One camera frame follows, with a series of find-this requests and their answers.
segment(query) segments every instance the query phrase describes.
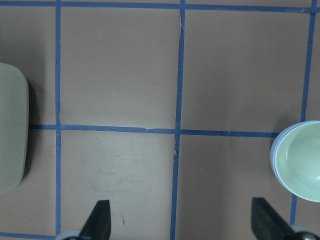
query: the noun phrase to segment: blue tape line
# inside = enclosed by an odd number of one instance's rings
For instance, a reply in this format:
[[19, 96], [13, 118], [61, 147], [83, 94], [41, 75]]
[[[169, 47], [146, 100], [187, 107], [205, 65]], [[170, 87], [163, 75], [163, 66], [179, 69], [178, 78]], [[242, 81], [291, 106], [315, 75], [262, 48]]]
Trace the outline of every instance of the blue tape line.
[[55, 235], [61, 233], [61, 130], [55, 135]]
[[12, 7], [55, 7], [55, 1], [0, 1], [0, 6]]
[[179, 134], [176, 134], [174, 136], [174, 150], [175, 150], [175, 154], [173, 156], [170, 240], [175, 240], [175, 238], [176, 238], [179, 150], [180, 150], [180, 135]]
[[61, 130], [82, 130], [82, 131], [110, 131], [123, 133], [146, 133], [146, 134], [175, 134], [175, 129], [167, 128], [143, 128], [128, 126], [94, 126], [94, 125], [61, 125]]
[[187, 4], [187, 10], [220, 10], [220, 11], [256, 11], [277, 13], [310, 13], [310, 7], [284, 7], [284, 6], [242, 6], [242, 5], [207, 5]]
[[[0, 6], [20, 7], [55, 7], [57, 1], [0, 1]], [[135, 3], [135, 2], [85, 2], [85, 1], [61, 1], [61, 7], [84, 7], [84, 8], [134, 8], [134, 9], [181, 9], [187, 10], [217, 10], [217, 11], [257, 11], [257, 12], [280, 12], [280, 13], [310, 13], [310, 7], [281, 7], [281, 6], [241, 6], [241, 5], [208, 5], [186, 4], [181, 6], [174, 3]]]
[[291, 211], [290, 211], [290, 225], [295, 225], [296, 223], [296, 212], [297, 212], [298, 198], [296, 195], [292, 194], [291, 199]]
[[315, 21], [316, 21], [316, 14], [315, 13], [310, 14], [300, 122], [304, 122], [306, 120], [306, 109], [307, 109], [307, 100], [308, 100], [308, 92], [309, 92], [309, 80], [310, 80], [312, 49], [313, 49], [314, 32], [315, 32]]
[[211, 130], [186, 130], [181, 129], [182, 135], [222, 136], [222, 137], [247, 137], [247, 138], [276, 138], [276, 132], [256, 131], [211, 131]]
[[317, 0], [312, 0], [311, 2], [311, 11], [312, 12], [317, 12]]
[[56, 125], [30, 124], [29, 130], [56, 130]]
[[61, 233], [61, 7], [57, 0], [55, 8], [55, 234]]
[[18, 238], [18, 239], [39, 239], [39, 240], [53, 240], [53, 239], [55, 239], [55, 236], [24, 234], [24, 233], [11, 233], [11, 232], [0, 232], [0, 237]]
[[179, 9], [179, 4], [170, 3], [135, 3], [135, 2], [82, 2], [62, 1], [62, 7], [90, 8], [128, 8], [128, 9]]
[[182, 92], [183, 92], [183, 74], [184, 74], [184, 54], [185, 54], [185, 23], [186, 23], [186, 0], [180, 1], [180, 39], [178, 50], [178, 76], [176, 91], [176, 111], [175, 111], [175, 130], [178, 132], [174, 136], [173, 156], [173, 176], [172, 176], [172, 196], [171, 196], [171, 226], [170, 240], [176, 238], [176, 219], [177, 219], [177, 201], [178, 201], [178, 172], [179, 172], [179, 152], [180, 152], [180, 129], [181, 129], [181, 111], [182, 111]]
[[198, 136], [223, 136], [223, 137], [248, 137], [248, 138], [276, 138], [277, 132], [255, 132], [255, 131], [214, 131], [214, 130], [193, 130], [193, 129], [172, 129], [172, 128], [144, 128], [129, 126], [99, 126], [99, 125], [45, 125], [30, 124], [30, 130], [74, 130], [74, 131], [102, 131], [122, 133], [145, 133], [145, 134], [177, 134], [177, 135], [198, 135]]

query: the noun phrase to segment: bowl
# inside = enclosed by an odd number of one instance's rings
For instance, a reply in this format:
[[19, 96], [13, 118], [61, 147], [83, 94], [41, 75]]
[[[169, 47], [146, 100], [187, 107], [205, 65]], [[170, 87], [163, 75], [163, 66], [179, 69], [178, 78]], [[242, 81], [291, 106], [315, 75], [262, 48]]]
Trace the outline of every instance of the bowl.
[[278, 181], [296, 196], [320, 202], [320, 121], [305, 121], [283, 130], [270, 151]]

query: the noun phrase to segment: light green plate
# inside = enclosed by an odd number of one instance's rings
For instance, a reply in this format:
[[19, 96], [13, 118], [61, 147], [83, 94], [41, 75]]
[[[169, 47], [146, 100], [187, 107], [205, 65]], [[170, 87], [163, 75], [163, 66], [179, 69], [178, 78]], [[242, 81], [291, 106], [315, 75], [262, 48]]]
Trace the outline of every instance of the light green plate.
[[25, 169], [28, 83], [14, 66], [0, 63], [0, 195], [15, 188]]

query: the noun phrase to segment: grid line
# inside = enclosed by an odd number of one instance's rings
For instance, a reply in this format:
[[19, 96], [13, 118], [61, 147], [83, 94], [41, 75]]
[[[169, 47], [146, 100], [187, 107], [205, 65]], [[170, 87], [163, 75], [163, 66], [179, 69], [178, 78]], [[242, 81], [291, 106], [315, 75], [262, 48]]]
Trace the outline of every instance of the grid line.
[[60, 123], [60, 79], [61, 79], [61, 6], [55, 7], [55, 235], [61, 233], [61, 123]]
[[133, 8], [133, 9], [181, 9], [241, 12], [276, 12], [276, 13], [320, 13], [320, 8], [292, 6], [255, 6], [255, 5], [211, 5], [177, 3], [140, 3], [140, 2], [88, 2], [88, 1], [0, 1], [0, 6], [15, 7], [82, 7], [82, 8]]
[[[203, 11], [255, 11], [255, 12], [277, 12], [277, 13], [308, 13], [310, 14], [307, 51], [305, 61], [305, 72], [303, 82], [303, 94], [301, 103], [300, 121], [306, 119], [306, 108], [309, 91], [309, 80], [311, 71], [313, 37], [315, 30], [316, 14], [320, 13], [317, 7], [317, 0], [312, 0], [311, 7], [279, 7], [279, 6], [244, 6], [244, 5], [209, 5], [209, 4], [186, 4], [181, 0], [180, 4], [173, 3], [128, 3], [128, 2], [70, 2], [70, 1], [0, 1], [0, 6], [12, 7], [55, 7], [55, 125], [30, 124], [30, 130], [55, 130], [56, 131], [56, 201], [55, 201], [55, 234], [61, 233], [61, 131], [115, 131], [124, 133], [151, 133], [151, 134], [173, 134], [174, 135], [174, 158], [172, 176], [172, 203], [171, 203], [171, 227], [170, 240], [175, 240], [176, 234], [176, 213], [178, 196], [178, 170], [181, 135], [201, 136], [224, 136], [224, 137], [256, 137], [275, 138], [278, 133], [274, 132], [250, 132], [250, 131], [217, 131], [217, 130], [196, 130], [181, 129], [182, 111], [182, 86], [184, 66], [184, 39], [185, 39], [185, 14], [186, 10]], [[60, 122], [60, 81], [61, 81], [61, 8], [84, 7], [84, 8], [134, 8], [134, 9], [177, 9], [180, 10], [180, 39], [178, 51], [178, 76], [177, 76], [177, 98], [176, 98], [176, 119], [175, 129], [170, 128], [143, 128], [124, 126], [98, 126], [98, 125], [74, 125], [61, 124]], [[294, 194], [291, 199], [290, 224], [294, 225], [296, 220], [298, 198]], [[0, 232], [0, 237], [28, 238], [39, 240], [52, 240], [54, 236], [36, 235], [24, 233]]]
[[[175, 109], [175, 130], [179, 132], [181, 129], [182, 91], [183, 91], [183, 75], [184, 75], [186, 0], [181, 0], [180, 6], [181, 6], [180, 39], [179, 39], [179, 49], [178, 49], [178, 74], [177, 74], [176, 109]], [[175, 153], [173, 156], [173, 173], [172, 173], [170, 240], [175, 240], [176, 238], [180, 137], [181, 137], [180, 133], [177, 133], [174, 135]]]

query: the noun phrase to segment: bowl rim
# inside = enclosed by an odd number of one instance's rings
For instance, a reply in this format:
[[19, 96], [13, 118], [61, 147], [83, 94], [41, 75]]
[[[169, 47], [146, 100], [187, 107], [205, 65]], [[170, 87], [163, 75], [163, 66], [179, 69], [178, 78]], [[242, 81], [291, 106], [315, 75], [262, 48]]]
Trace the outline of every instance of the bowl rim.
[[279, 182], [287, 189], [289, 190], [291, 193], [293, 193], [294, 195], [302, 198], [302, 199], [305, 199], [305, 200], [308, 200], [308, 201], [311, 201], [311, 202], [317, 202], [319, 203], [320, 202], [320, 198], [319, 199], [313, 199], [311, 197], [307, 197], [307, 196], [303, 196], [301, 195], [300, 193], [296, 192], [295, 190], [293, 190], [292, 188], [290, 188], [288, 186], [288, 184], [283, 180], [282, 176], [279, 174], [279, 170], [278, 170], [278, 165], [277, 165], [277, 162], [278, 162], [278, 159], [277, 159], [277, 155], [278, 155], [278, 152], [279, 152], [279, 147], [280, 145], [287, 139], [288, 137], [288, 134], [289, 133], [292, 133], [300, 128], [305, 128], [307, 125], [316, 125], [316, 124], [320, 124], [320, 121], [318, 120], [311, 120], [311, 121], [304, 121], [304, 122], [300, 122], [300, 123], [297, 123], [297, 124], [294, 124], [288, 128], [286, 128], [285, 130], [283, 130], [279, 135], [278, 135], [278, 139], [276, 138], [274, 140], [275, 143], [275, 146], [274, 146], [274, 151], [273, 151], [273, 154], [272, 154], [272, 158], [271, 158], [271, 165], [272, 165], [272, 169], [274, 171], [274, 174], [276, 176], [276, 178], [279, 180]]

